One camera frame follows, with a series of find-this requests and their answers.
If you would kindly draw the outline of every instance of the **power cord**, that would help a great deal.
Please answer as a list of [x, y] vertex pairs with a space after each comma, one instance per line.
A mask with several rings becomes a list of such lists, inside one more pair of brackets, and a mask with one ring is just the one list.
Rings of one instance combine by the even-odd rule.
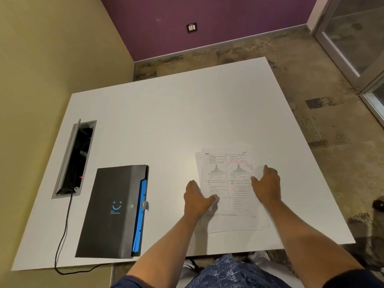
[[56, 255], [55, 255], [55, 271], [57, 273], [59, 273], [60, 275], [71, 275], [71, 274], [78, 274], [78, 273], [88, 273], [88, 272], [92, 271], [93, 269], [96, 269], [97, 267], [100, 267], [100, 266], [108, 264], [108, 263], [100, 264], [100, 265], [94, 266], [93, 268], [91, 268], [90, 270], [87, 270], [87, 271], [76, 271], [76, 272], [68, 272], [68, 273], [63, 273], [63, 272], [59, 271], [58, 268], [57, 268], [57, 261], [59, 259], [58, 258], [58, 254], [59, 254], [59, 251], [60, 251], [60, 247], [61, 247], [61, 244], [62, 244], [62, 242], [64, 240], [64, 237], [65, 237], [65, 235], [67, 234], [67, 231], [68, 231], [68, 218], [70, 216], [70, 209], [71, 209], [71, 204], [72, 204], [73, 193], [74, 193], [74, 189], [71, 188], [71, 198], [70, 198], [70, 203], [68, 204], [67, 216], [65, 218], [64, 233], [63, 233], [63, 236], [61, 237], [61, 240], [59, 242], [59, 246], [57, 247], [57, 251], [56, 251]]

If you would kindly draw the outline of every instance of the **white table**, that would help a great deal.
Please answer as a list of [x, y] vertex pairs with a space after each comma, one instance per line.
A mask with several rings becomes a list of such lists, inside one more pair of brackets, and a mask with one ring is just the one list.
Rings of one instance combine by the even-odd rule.
[[[97, 120], [81, 194], [73, 198], [58, 266], [136, 259], [75, 258], [96, 170], [149, 165], [142, 253], [179, 220], [183, 194], [198, 180], [195, 152], [244, 142], [281, 176], [284, 202], [338, 244], [354, 239], [263, 58], [73, 94], [58, 133], [12, 270], [52, 268], [69, 198], [51, 199], [73, 125]], [[209, 234], [206, 248], [187, 255], [282, 248], [273, 224], [265, 230]]]

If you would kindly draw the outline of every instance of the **person's left arm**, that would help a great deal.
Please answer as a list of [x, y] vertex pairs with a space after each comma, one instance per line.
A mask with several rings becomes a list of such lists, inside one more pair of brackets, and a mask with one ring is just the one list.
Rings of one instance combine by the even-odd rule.
[[190, 181], [184, 194], [183, 217], [139, 258], [127, 276], [151, 287], [175, 288], [196, 224], [216, 199], [217, 195], [202, 197], [196, 182]]

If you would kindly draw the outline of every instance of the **person's right arm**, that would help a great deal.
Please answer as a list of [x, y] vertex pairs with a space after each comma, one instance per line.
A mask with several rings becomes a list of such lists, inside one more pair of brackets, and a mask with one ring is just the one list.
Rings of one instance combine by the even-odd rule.
[[261, 180], [251, 179], [253, 191], [270, 213], [293, 269], [306, 288], [320, 288], [343, 272], [363, 269], [346, 250], [281, 201], [280, 177], [275, 169], [265, 165]]

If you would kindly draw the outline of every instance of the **printed worksheet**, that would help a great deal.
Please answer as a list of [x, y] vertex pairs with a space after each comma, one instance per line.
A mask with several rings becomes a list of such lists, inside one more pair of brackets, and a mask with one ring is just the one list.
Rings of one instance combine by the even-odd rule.
[[253, 175], [252, 148], [231, 146], [203, 149], [200, 184], [204, 196], [217, 194], [217, 215], [257, 216], [259, 201], [250, 177]]

